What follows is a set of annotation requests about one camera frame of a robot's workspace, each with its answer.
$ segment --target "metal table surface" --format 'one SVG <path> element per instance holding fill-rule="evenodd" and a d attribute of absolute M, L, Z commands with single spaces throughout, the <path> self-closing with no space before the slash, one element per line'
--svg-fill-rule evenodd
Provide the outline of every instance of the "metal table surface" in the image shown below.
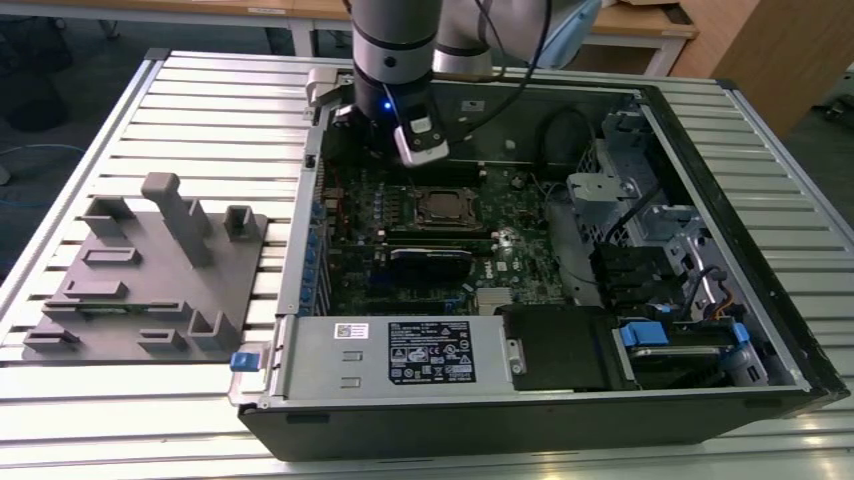
<path fill-rule="evenodd" d="M 271 337 L 309 122 L 309 70 L 333 60 L 173 52 L 147 60 L 0 288 L 0 477 L 850 478 L 854 400 L 748 425 L 701 445 L 289 464 L 238 420 L 227 365 L 21 366 L 26 332 L 89 227 L 89 197 L 130 195 L 173 171 L 209 212 L 249 202 L 273 219 L 246 341 Z M 854 388 L 854 235 L 738 92 L 708 80 L 602 74 L 664 91 L 798 309 Z"/>

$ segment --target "blue latch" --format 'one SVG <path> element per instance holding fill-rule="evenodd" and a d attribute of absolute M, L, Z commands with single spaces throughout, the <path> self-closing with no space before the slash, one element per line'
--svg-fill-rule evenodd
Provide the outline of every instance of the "blue latch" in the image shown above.
<path fill-rule="evenodd" d="M 750 341 L 750 332 L 748 331 L 748 327 L 745 327 L 744 323 L 733 325 L 733 333 L 736 334 L 736 341 L 740 345 Z"/>
<path fill-rule="evenodd" d="M 323 205 L 321 204 L 321 202 L 314 202 L 311 204 L 311 213 L 314 217 L 319 219 L 322 219 L 326 216 L 326 209 L 323 208 Z"/>
<path fill-rule="evenodd" d="M 662 313 L 673 312 L 673 307 L 668 304 L 653 304 L 653 308 Z"/>
<path fill-rule="evenodd" d="M 262 355 L 259 353 L 235 352 L 231 355 L 233 372 L 258 372 L 262 369 Z"/>
<path fill-rule="evenodd" d="M 620 329 L 620 335 L 628 347 L 670 344 L 661 322 L 632 322 Z"/>
<path fill-rule="evenodd" d="M 311 283 L 315 281 L 315 271 L 311 268 L 303 270 L 303 282 Z"/>
<path fill-rule="evenodd" d="M 303 287 L 299 291 L 299 301 L 303 303 L 311 302 L 311 288 Z"/>

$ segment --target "floor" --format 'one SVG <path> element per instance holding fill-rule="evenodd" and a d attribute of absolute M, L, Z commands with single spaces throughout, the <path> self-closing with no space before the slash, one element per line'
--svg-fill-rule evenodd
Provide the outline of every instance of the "floor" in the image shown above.
<path fill-rule="evenodd" d="M 243 27 L 163 25 L 122 22 L 121 37 L 107 40 L 95 21 L 69 20 L 66 41 L 74 54 L 71 68 L 54 77 L 71 110 L 71 120 L 39 134 L 23 134 L 0 120 L 0 152 L 13 145 L 69 144 L 86 148 L 98 133 L 150 47 L 270 54 L 265 30 Z M 281 32 L 283 54 L 293 47 Z M 319 36 L 323 56 L 347 57 L 331 35 Z M 804 119 L 786 139 L 796 158 L 842 215 L 854 222 L 854 130 L 825 122 L 818 112 Z M 0 280 L 21 254 L 49 207 L 11 207 L 2 202 L 51 202 L 71 174 L 79 154 L 66 150 L 26 150 L 0 156 L 14 175 L 0 186 Z"/>

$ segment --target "warning symbol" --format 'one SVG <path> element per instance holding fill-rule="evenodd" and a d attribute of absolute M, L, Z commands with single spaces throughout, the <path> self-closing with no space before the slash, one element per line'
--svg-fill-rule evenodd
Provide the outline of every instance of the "warning symbol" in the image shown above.
<path fill-rule="evenodd" d="M 393 362 L 406 362 L 406 348 L 393 348 L 391 349 L 391 361 Z"/>

